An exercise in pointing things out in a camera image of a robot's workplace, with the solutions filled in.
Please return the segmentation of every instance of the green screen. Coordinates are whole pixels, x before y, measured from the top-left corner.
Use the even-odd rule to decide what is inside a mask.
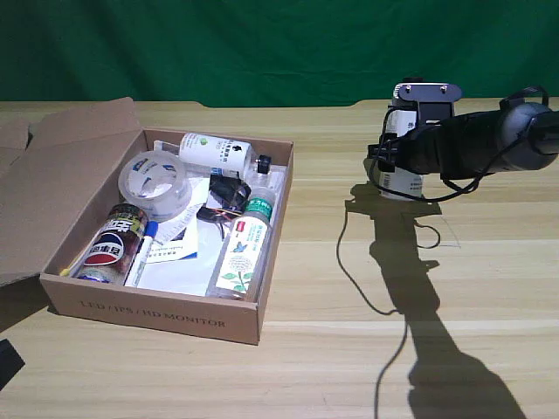
[[[559,93],[559,2],[2,1],[0,100],[341,106],[405,76]]]

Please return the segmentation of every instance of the cardboard flap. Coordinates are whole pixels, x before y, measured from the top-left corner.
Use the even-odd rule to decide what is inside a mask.
[[[21,118],[0,127],[0,177],[27,147],[29,123]]]
[[[140,129],[130,98],[79,106],[45,116],[29,149],[40,149],[90,140]]]
[[[25,150],[29,135],[29,122],[16,118],[0,127],[0,147]]]
[[[28,149],[12,165],[0,178],[0,285],[49,264],[107,177],[118,175],[122,160],[139,143],[145,147],[141,130],[130,131]],[[112,188],[117,201],[116,179]]]

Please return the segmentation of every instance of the bottle cap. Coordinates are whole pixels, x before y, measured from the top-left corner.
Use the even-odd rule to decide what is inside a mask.
[[[256,160],[257,168],[256,171],[258,173],[262,173],[267,175],[270,172],[270,165],[272,164],[272,158],[269,155],[259,155],[259,158]]]

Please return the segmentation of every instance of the clear packing tape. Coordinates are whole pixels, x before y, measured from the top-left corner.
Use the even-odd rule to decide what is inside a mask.
[[[140,153],[130,160],[119,176],[119,189],[127,202],[158,223],[183,212],[191,197],[184,163],[165,151]]]

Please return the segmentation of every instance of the wood grain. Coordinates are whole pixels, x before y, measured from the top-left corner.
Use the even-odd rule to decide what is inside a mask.
[[[498,100],[461,100],[457,113]],[[0,103],[0,123],[69,102]],[[557,108],[558,100],[551,107]],[[70,319],[41,290],[0,289],[1,336],[26,361],[0,393],[5,418],[555,418],[559,411],[559,163],[488,177],[438,208],[372,197],[362,161],[386,101],[348,107],[209,109],[138,103],[142,125],[295,143],[286,213],[258,347]],[[424,193],[445,193],[435,175]],[[406,230],[415,217],[437,229]]]

